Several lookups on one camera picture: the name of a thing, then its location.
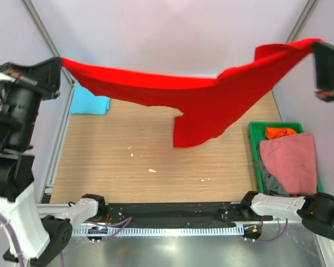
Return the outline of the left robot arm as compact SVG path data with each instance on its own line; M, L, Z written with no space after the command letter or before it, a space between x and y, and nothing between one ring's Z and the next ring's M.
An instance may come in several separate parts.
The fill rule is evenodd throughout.
M28 154L40 103L59 96L62 59L32 66L0 65L0 221L10 247L4 260L46 266L70 241L74 228L107 215L102 196L86 194L57 215L40 217Z

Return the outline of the red t-shirt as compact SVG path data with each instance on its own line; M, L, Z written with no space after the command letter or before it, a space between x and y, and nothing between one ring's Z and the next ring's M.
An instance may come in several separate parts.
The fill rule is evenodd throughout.
M87 65L67 58L62 65L95 96L180 111L173 145L188 148L220 136L301 60L316 38L256 48L253 62L224 70L215 78L167 76Z

